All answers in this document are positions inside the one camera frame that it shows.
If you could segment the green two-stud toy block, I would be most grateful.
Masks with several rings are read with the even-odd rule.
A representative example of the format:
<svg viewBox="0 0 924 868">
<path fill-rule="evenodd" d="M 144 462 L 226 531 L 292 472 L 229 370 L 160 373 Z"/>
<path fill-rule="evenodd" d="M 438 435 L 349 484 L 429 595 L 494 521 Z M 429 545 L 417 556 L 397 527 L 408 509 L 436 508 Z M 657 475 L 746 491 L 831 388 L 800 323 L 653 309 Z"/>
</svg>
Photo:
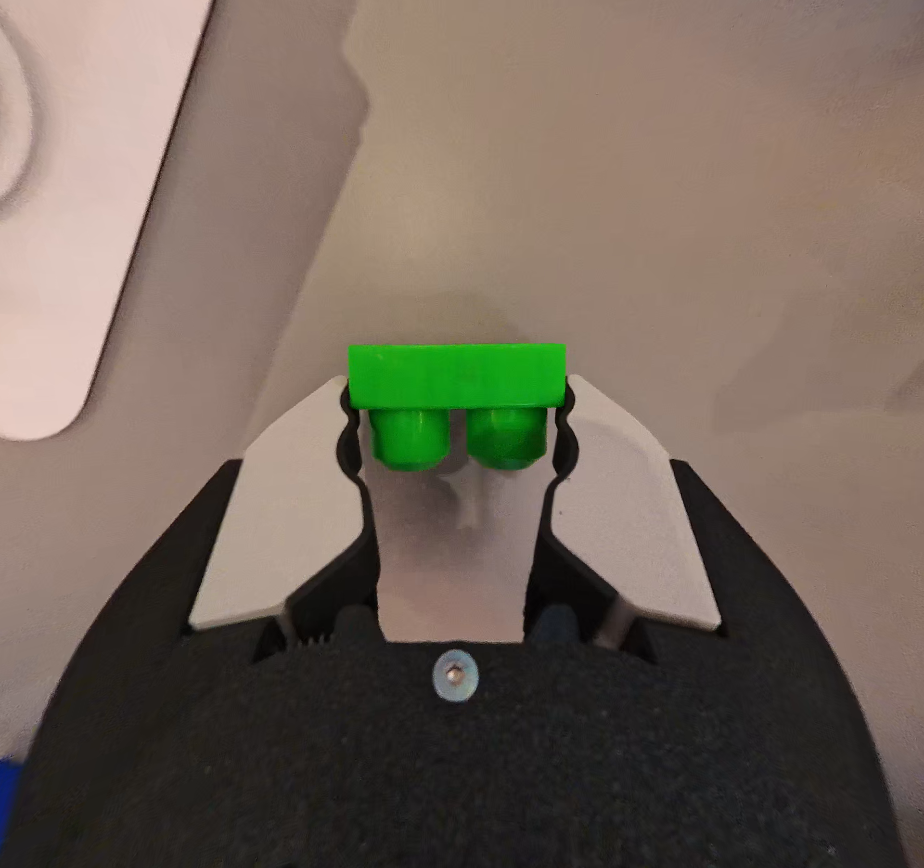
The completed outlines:
<svg viewBox="0 0 924 868">
<path fill-rule="evenodd" d="M 548 411 L 565 401 L 561 343 L 351 345 L 351 407 L 366 412 L 372 452 L 394 471 L 435 469 L 463 412 L 469 458 L 518 471 L 547 451 Z"/>
</svg>

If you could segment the blue plastic bin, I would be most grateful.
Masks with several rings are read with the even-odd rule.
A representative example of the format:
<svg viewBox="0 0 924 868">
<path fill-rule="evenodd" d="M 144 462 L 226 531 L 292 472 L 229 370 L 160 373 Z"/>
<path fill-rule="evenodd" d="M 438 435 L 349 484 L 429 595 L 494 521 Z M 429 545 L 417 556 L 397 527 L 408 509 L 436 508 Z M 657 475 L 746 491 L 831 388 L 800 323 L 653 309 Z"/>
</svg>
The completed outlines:
<svg viewBox="0 0 924 868">
<path fill-rule="evenodd" d="M 1 837 L 6 835 L 6 827 L 12 815 L 18 782 L 22 773 L 22 763 L 11 758 L 2 758 L 0 763 L 0 819 Z"/>
</svg>

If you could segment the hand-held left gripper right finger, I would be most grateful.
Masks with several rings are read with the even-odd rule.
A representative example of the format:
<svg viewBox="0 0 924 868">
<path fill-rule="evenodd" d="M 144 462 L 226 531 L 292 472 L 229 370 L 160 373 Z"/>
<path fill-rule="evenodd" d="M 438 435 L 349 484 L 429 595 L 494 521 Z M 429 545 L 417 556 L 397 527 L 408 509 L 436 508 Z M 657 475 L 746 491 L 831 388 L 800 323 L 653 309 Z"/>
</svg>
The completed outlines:
<svg viewBox="0 0 924 868">
<path fill-rule="evenodd" d="M 555 412 L 526 585 L 526 635 L 571 608 L 578 639 L 618 646 L 637 620 L 716 634 L 722 617 L 671 458 L 641 422 L 579 375 Z"/>
</svg>

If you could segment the white stand with wooden board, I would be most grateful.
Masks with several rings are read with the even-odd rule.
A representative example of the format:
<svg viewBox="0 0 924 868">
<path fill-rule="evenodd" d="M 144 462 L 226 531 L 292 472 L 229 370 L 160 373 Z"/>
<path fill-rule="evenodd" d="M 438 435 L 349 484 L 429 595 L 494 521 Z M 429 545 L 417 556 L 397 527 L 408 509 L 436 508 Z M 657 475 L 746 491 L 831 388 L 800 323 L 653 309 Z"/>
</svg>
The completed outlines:
<svg viewBox="0 0 924 868">
<path fill-rule="evenodd" d="M 2 2 L 2 438 L 74 423 L 214 0 Z"/>
</svg>

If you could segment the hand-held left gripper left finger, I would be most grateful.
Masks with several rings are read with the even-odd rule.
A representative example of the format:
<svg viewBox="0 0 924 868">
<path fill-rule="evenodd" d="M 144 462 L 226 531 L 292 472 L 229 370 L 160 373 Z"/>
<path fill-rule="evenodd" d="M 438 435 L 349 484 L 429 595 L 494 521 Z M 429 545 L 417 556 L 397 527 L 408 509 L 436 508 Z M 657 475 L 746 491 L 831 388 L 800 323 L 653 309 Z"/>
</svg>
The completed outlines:
<svg viewBox="0 0 924 868">
<path fill-rule="evenodd" d="M 191 608 L 193 631 L 285 618 L 314 643 L 333 635 L 344 608 L 376 612 L 381 562 L 347 387 L 333 377 L 246 449 Z"/>
</svg>

